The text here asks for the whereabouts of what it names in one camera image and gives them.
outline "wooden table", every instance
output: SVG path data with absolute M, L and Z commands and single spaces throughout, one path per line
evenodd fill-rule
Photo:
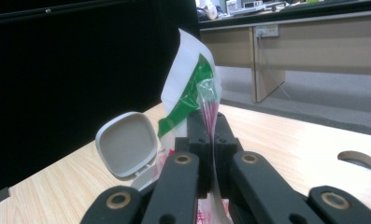
M 220 111 L 243 148 L 264 155 L 295 190 L 307 195 L 310 188 L 329 185 L 371 208 L 371 170 L 337 158 L 342 151 L 371 156 L 370 135 L 226 105 Z M 145 114 L 157 132 L 163 105 Z M 79 223 L 101 192 L 130 183 L 108 171 L 91 142 L 11 187 L 11 196 L 0 202 L 0 223 Z

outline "white plastic case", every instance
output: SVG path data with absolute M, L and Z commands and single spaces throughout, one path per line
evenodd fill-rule
M 136 176 L 132 187 L 141 190 L 153 177 L 157 139 L 150 120 L 142 113 L 128 112 L 106 123 L 95 144 L 108 170 L 119 179 Z

